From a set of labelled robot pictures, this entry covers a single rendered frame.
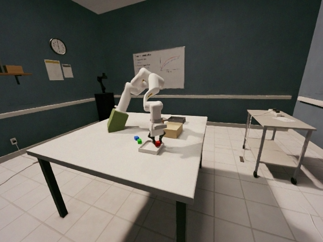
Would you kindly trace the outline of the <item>light wooden cabinet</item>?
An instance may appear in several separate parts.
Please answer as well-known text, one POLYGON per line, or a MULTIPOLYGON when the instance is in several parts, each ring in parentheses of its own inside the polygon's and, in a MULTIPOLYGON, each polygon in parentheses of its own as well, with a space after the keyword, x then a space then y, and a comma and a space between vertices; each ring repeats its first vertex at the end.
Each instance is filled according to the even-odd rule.
POLYGON ((183 131, 183 123, 166 122, 166 124, 167 128, 164 129, 166 134, 163 137, 178 138, 183 131))

